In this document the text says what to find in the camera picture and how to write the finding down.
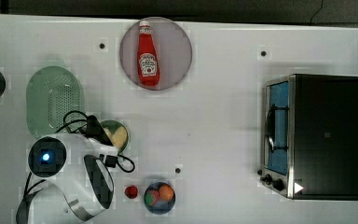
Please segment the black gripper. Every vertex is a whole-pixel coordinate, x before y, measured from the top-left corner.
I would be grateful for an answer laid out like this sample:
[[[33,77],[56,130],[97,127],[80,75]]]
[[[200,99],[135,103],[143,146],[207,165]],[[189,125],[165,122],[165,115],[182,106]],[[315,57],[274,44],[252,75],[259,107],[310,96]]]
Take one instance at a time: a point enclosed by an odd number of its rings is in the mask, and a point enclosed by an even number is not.
[[[113,146],[101,123],[93,115],[87,116],[85,135],[91,141],[91,144],[94,146],[94,152],[97,155],[117,155],[118,149]]]

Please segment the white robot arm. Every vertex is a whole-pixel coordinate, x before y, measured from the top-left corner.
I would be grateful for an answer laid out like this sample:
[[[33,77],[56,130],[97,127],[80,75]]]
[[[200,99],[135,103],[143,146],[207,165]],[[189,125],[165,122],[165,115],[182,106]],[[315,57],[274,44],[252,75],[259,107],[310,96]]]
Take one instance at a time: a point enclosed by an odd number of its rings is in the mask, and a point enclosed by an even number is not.
[[[113,204],[115,184],[105,161],[117,155],[100,122],[87,118],[86,131],[39,138],[28,154],[31,174],[48,183],[26,192],[16,224],[83,224]]]

